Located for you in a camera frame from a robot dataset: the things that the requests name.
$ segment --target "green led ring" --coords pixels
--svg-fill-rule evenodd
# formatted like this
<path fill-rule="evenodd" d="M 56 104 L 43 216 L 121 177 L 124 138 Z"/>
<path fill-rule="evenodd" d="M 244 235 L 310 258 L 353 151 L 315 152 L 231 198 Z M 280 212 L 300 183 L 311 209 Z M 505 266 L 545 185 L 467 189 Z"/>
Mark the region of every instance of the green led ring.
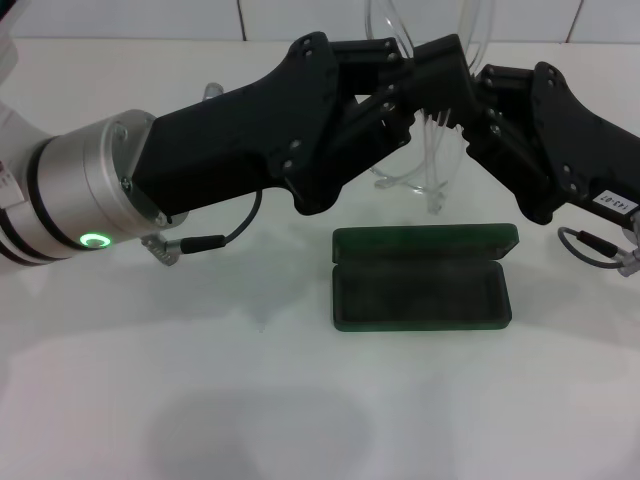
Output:
<path fill-rule="evenodd" d="M 111 239 L 99 233 L 85 233 L 80 237 L 80 243 L 85 247 L 105 248 L 111 245 Z"/>

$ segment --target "silver cylindrical joint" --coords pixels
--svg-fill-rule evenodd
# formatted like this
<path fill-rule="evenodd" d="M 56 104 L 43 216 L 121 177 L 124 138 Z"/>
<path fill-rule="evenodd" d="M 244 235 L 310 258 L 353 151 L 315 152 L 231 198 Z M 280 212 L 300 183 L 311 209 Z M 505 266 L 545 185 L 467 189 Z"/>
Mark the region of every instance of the silver cylindrical joint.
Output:
<path fill-rule="evenodd" d="M 5 210 L 12 246 L 46 263 L 182 223 L 131 182 L 153 121 L 131 110 L 43 142 L 16 169 L 26 200 Z"/>

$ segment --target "cable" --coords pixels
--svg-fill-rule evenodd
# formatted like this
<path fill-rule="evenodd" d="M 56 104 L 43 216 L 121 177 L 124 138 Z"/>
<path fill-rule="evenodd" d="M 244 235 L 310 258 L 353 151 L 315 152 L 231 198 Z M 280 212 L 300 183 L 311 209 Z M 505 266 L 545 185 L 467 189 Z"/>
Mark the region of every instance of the cable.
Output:
<path fill-rule="evenodd" d="M 261 204 L 262 190 L 258 190 L 249 215 L 247 215 L 247 218 L 238 225 L 238 228 L 229 235 L 208 235 L 206 237 L 188 237 L 181 240 L 172 240 L 166 243 L 165 251 L 175 252 L 182 255 L 190 255 L 192 253 L 206 252 L 208 250 L 225 247 L 238 238 L 240 234 L 247 229 L 251 222 L 253 222 L 260 210 Z"/>
<path fill-rule="evenodd" d="M 570 228 L 567 228 L 567 227 L 560 227 L 558 229 L 558 238 L 562 242 L 562 245 L 564 245 L 564 247 L 567 250 L 569 250 L 569 252 L 574 257 L 578 258 L 579 260 L 582 260 L 583 262 L 585 262 L 585 263 L 587 263 L 587 264 L 589 264 L 589 265 L 591 265 L 593 267 L 604 268 L 604 269 L 608 269 L 608 270 L 615 270 L 615 269 L 621 268 L 623 266 L 622 262 L 600 262 L 598 260 L 594 260 L 591 257 L 588 257 L 584 253 L 578 251 L 578 249 L 576 247 L 574 247 L 571 244 L 571 242 L 569 242 L 569 239 L 567 238 L 567 235 L 573 235 L 574 237 L 579 238 L 580 237 L 580 233 L 578 233 L 575 230 L 572 230 Z"/>

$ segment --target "white label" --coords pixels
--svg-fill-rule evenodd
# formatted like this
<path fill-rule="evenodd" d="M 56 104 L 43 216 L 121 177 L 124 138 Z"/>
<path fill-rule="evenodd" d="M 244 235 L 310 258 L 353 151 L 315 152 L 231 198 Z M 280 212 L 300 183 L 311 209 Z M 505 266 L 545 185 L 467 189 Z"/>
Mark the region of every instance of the white label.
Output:
<path fill-rule="evenodd" d="M 24 195 L 22 195 L 18 182 L 4 163 L 0 161 L 0 208 L 8 208 L 23 201 Z"/>
<path fill-rule="evenodd" d="M 621 197 L 616 193 L 610 192 L 609 190 L 605 190 L 604 192 L 602 192 L 600 195 L 594 198 L 593 201 L 623 215 L 631 212 L 638 206 L 637 203 L 634 203 L 631 200 L 627 200 L 626 198 Z"/>

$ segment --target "transparent acrylic holder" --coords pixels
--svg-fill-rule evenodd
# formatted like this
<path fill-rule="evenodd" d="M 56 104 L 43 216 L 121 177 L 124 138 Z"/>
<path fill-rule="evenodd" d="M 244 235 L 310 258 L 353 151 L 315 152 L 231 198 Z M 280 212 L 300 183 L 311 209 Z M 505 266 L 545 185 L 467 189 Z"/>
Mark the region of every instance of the transparent acrylic holder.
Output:
<path fill-rule="evenodd" d="M 424 1 L 427 7 L 430 3 L 434 7 L 438 4 L 434 0 Z M 493 3 L 494 0 L 465 0 L 462 4 L 457 33 L 465 49 L 471 73 L 480 68 L 484 57 L 491 34 Z M 402 55 L 411 57 L 414 41 L 393 0 L 366 0 L 365 5 L 367 38 L 393 36 Z M 436 118 L 425 117 L 422 112 L 416 115 L 416 123 L 411 129 L 413 141 L 404 147 L 410 151 L 403 152 L 404 155 L 394 155 L 371 169 L 380 177 L 375 183 L 377 188 L 397 185 L 411 188 L 425 196 L 430 213 L 440 212 L 451 190 L 465 147 L 459 127 L 447 129 L 438 126 L 438 123 L 446 123 L 448 114 L 449 112 L 440 112 Z"/>

